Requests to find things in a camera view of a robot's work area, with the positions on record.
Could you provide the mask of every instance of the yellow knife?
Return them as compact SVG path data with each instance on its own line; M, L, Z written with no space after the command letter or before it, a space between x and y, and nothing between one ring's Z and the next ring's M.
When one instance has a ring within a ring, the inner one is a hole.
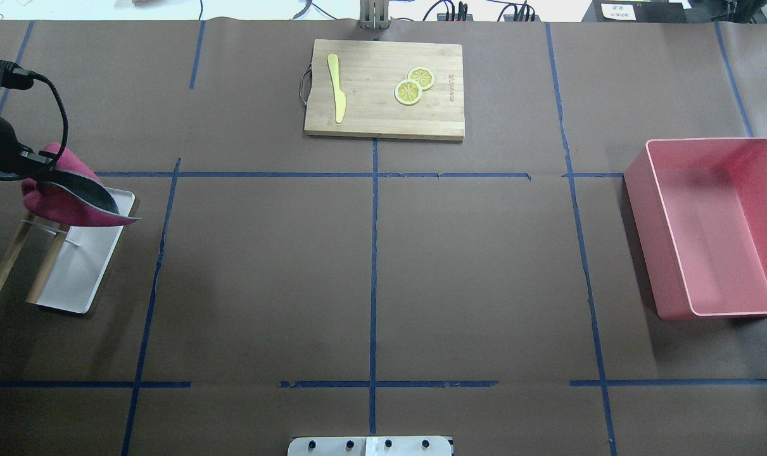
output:
M330 76L333 80L333 95L335 97L335 123L343 122L343 114L346 112L346 95L341 92L339 85L338 56L329 54L327 64L330 66Z

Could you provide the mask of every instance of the pink box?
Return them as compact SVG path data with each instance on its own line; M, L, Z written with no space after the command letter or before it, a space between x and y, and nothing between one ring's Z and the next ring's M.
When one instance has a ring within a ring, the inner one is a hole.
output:
M624 179L659 317L767 315L767 139L653 139Z

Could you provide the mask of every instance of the wooden leg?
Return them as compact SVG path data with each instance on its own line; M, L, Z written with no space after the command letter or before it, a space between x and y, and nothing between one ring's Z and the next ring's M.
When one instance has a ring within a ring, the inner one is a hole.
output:
M33 222L34 217L35 216L33 213L27 213L26 222ZM12 266L15 265L15 262L18 259L18 255L20 255L20 249L22 248L24 242L26 242L26 236L29 229L31 228L30 223L26 222L22 222L20 224L20 228L18 228L18 234L15 234L15 238L12 239L12 243L9 244L9 248L6 249L6 254L4 254L3 260L1 260L0 294L1 289L3 289L3 284L6 283L7 278L9 278L9 272L11 272Z
M62 244L65 243L65 237L68 236L68 230L70 225L60 225L59 231L54 236L51 245L48 246L48 252L45 254L45 258L42 259L42 266L37 271L37 276L34 279L34 283L31 285L31 290L26 297L27 303L36 304L39 300L39 295L42 294L42 289L45 288L45 284L48 283L48 277L51 277L51 271L54 269L54 263L56 263L56 257L60 254Z

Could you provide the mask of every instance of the pink bin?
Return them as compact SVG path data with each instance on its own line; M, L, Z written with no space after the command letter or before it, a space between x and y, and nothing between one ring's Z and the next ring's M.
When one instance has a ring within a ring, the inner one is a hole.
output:
M659 317L767 315L767 139L653 139L624 178Z

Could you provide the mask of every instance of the wooden cutting board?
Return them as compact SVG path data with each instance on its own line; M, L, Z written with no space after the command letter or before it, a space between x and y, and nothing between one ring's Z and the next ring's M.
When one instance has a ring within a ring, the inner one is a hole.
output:
M336 54L346 113L335 122L335 101L327 56ZM412 106L395 99L395 86L415 67L436 76ZM307 100L305 133L323 136L435 139L465 138L462 46L391 41L316 40L313 84Z

